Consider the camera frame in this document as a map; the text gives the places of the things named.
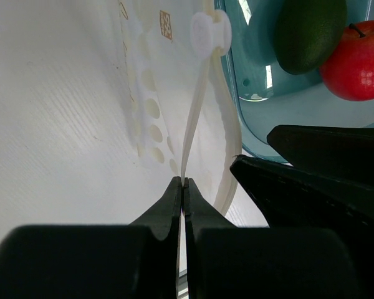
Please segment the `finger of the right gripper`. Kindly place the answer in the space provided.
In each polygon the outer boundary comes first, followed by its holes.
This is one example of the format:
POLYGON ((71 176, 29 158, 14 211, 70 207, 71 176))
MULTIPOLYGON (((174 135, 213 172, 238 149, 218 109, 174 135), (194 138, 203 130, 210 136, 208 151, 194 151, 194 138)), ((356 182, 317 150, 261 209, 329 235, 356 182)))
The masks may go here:
POLYGON ((374 128, 278 125, 267 143, 296 168, 374 186, 374 128))
POLYGON ((271 227, 321 227, 374 249, 374 187, 239 155, 230 170, 271 227))

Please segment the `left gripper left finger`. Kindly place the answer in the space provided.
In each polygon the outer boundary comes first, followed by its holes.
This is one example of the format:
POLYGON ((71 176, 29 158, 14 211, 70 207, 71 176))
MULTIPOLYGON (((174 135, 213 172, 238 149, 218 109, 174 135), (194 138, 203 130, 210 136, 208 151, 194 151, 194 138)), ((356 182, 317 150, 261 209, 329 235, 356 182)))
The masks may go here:
POLYGON ((0 298, 176 298, 182 185, 128 225, 24 225, 0 244, 0 298))

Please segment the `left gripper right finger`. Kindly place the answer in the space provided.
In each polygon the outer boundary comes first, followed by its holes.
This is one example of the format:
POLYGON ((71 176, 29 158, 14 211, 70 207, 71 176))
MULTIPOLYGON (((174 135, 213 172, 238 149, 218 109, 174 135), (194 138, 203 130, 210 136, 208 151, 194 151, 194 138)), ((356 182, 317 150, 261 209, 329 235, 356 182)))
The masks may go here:
POLYGON ((191 298, 366 298, 347 246, 328 229, 236 227, 183 187, 191 298))

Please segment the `clear zip top bag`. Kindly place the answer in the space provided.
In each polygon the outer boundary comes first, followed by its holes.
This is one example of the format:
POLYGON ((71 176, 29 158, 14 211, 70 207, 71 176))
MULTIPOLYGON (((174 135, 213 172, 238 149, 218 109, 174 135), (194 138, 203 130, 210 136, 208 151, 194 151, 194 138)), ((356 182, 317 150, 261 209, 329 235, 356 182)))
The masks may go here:
POLYGON ((196 181, 227 213, 242 151, 222 59, 231 21, 214 1, 120 1, 119 18, 141 162, 196 181))

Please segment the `dark green avocado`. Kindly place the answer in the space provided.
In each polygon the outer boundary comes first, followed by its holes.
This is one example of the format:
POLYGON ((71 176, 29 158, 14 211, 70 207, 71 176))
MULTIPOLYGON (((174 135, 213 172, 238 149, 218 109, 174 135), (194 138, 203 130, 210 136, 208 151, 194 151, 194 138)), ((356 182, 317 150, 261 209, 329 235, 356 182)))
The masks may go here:
POLYGON ((273 38, 280 67, 292 75, 320 67, 340 42, 346 21, 346 1, 284 1, 273 38))

